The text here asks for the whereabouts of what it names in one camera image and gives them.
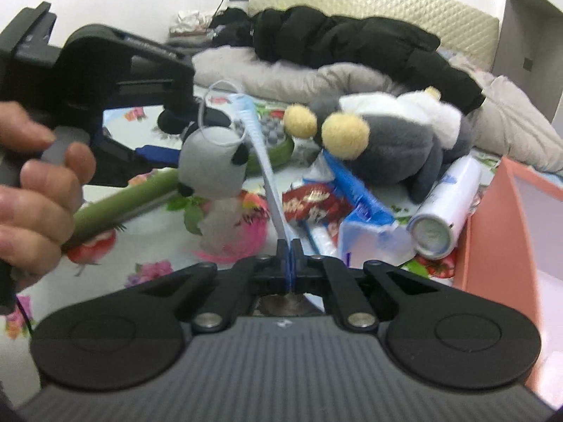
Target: white elastic string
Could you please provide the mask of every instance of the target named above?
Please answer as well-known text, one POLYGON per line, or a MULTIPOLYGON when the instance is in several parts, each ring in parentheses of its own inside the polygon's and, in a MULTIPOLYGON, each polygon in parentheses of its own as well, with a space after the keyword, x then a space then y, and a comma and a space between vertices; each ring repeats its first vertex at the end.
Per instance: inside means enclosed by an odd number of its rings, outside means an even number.
POLYGON ((207 95, 209 95, 209 92, 211 90, 213 90, 214 87, 218 86, 218 85, 228 85, 230 86, 232 89, 234 89, 234 91, 236 93, 244 93, 244 90, 242 88, 242 86, 228 80, 228 79, 220 79, 219 81, 214 82, 213 84, 211 84, 209 86, 209 88, 207 89, 207 91, 205 92, 205 94, 203 95, 203 99, 202 102, 199 103, 199 109, 198 109, 198 126, 200 131, 202 132, 202 136, 204 137, 205 140, 207 140, 207 142, 212 143, 216 146, 223 146, 223 147, 227 147, 227 146, 236 146, 238 144, 240 144, 241 142, 244 141, 244 139, 246 139, 247 136, 247 129, 246 129, 246 125, 244 126, 244 131, 243 131, 243 135, 240 137, 240 139, 237 139, 236 141, 230 142, 230 143, 224 143, 224 142, 220 142, 220 141, 213 141, 212 139, 209 139, 207 136, 205 136, 205 132, 204 129, 206 128, 203 125, 203 112, 205 110, 205 106, 207 105, 207 95))

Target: spray can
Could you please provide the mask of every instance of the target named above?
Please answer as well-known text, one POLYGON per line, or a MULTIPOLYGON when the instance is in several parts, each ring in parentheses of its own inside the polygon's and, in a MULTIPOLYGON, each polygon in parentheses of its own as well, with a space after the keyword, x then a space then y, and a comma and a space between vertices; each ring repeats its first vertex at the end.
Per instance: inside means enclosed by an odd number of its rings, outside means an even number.
POLYGON ((473 157, 452 163, 407 225, 420 255, 438 260, 455 248, 480 180, 481 165, 473 157))

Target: green tube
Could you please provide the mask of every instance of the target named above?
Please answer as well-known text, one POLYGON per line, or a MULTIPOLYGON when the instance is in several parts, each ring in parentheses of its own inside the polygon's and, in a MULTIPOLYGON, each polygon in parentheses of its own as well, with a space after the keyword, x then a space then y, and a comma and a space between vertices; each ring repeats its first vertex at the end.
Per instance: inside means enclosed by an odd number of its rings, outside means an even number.
POLYGON ((176 169, 164 170, 142 184, 130 186, 89 204, 74 214, 74 234, 63 245, 63 251, 75 248, 137 215, 165 203, 177 194, 176 169))

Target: black down coat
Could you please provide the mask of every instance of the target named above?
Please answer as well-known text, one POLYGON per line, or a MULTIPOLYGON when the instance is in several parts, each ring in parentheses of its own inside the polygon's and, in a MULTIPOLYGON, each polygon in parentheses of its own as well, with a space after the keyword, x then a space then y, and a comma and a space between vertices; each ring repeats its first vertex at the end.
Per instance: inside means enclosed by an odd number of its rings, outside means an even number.
POLYGON ((241 14, 231 17, 214 42, 224 44, 252 46, 260 59, 269 62, 288 60, 312 68, 361 63, 412 90, 435 87, 443 101, 465 114, 485 99, 471 76, 436 52, 440 45, 436 35, 402 20, 329 17, 309 6, 265 9, 251 19, 241 14))

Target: cream quilted headboard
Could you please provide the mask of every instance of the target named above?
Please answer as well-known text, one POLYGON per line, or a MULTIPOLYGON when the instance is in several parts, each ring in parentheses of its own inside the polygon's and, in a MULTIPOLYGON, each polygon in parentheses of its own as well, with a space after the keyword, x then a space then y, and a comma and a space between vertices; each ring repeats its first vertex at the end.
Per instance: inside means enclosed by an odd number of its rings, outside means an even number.
POLYGON ((249 0, 249 12, 308 5, 326 14, 382 15, 406 20, 435 33, 445 49, 462 52, 481 68, 493 65, 499 21, 456 0, 249 0))

